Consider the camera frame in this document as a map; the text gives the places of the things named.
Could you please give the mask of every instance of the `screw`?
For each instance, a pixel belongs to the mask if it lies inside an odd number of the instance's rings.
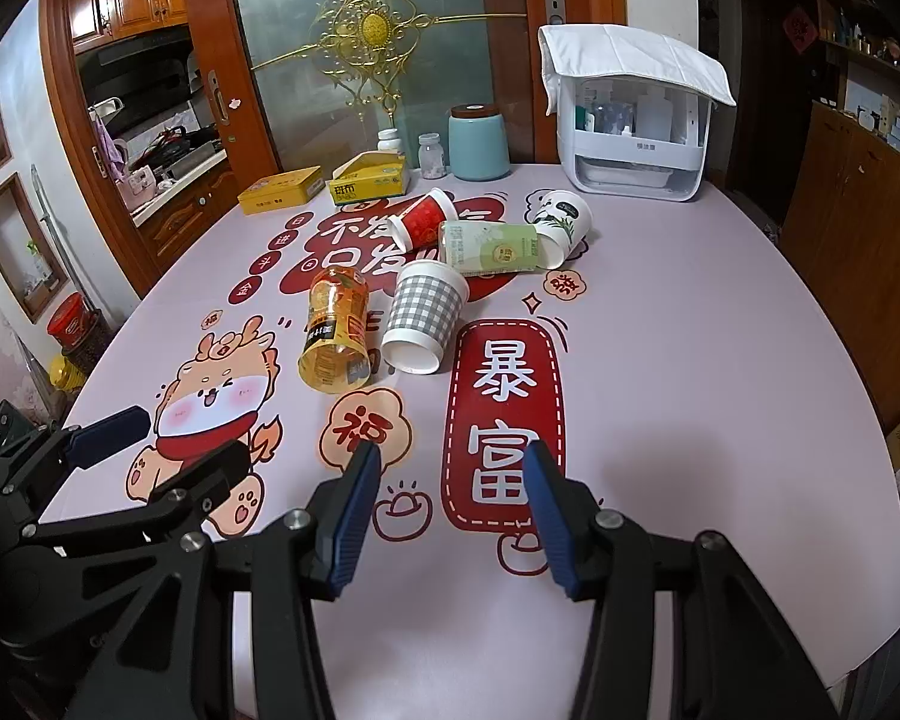
[[[312,519],[307,509],[290,509],[283,515],[283,524],[290,531],[300,531],[306,528]]]
[[[704,531],[700,534],[700,546],[711,552],[716,552],[727,546],[727,540],[716,531]]]
[[[600,509],[596,517],[597,524],[607,531],[615,531],[622,528],[624,524],[624,515],[617,512],[616,509]]]
[[[180,536],[180,547],[184,552],[197,552],[203,549],[207,543],[207,537],[201,531],[192,531],[191,533],[183,533]]]

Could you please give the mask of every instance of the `yellow tin box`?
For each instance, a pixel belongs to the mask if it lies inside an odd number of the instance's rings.
[[[259,214],[261,211],[303,205],[313,199],[323,186],[319,167],[303,167],[261,178],[241,191],[238,199],[245,214]]]
[[[389,151],[364,151],[333,171],[327,181],[337,205],[394,197],[407,191],[407,160]]]

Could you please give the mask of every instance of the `gray checkered cup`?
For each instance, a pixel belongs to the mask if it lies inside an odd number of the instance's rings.
[[[433,373],[469,298],[466,279],[451,266],[436,260],[407,263],[397,276],[380,343],[384,360],[407,373]]]

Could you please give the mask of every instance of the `pink tablecloth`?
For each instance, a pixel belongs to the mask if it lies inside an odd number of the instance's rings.
[[[436,183],[463,215],[507,221],[570,188],[553,166]],[[726,533],[834,682],[900,624],[898,500],[847,353],[711,186],[684,204],[587,200],[588,247],[559,272],[476,283],[438,374],[394,373],[374,353],[372,382],[340,399],[296,374],[306,287],[326,263],[361,269],[379,346],[403,262],[381,234],[385,204],[337,212],[324,191],[285,213],[235,209],[134,312],[70,419],[166,402],[159,437],[75,473],[44,519],[134,505],[199,454],[195,432],[225,424],[212,435],[247,436],[256,463],[207,532],[255,532],[338,474],[358,437],[379,440],[356,579],[317,604],[338,716],[552,720],[568,712],[591,607],[541,574],[513,450],[536,434],[647,530]],[[238,707],[252,712],[245,599],[235,628]],[[658,630],[665,716],[668,620]]]

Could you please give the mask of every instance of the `brown lid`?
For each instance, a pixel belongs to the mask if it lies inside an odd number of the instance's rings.
[[[487,116],[496,116],[500,109],[490,105],[455,105],[450,109],[450,115],[454,119],[485,119]]]

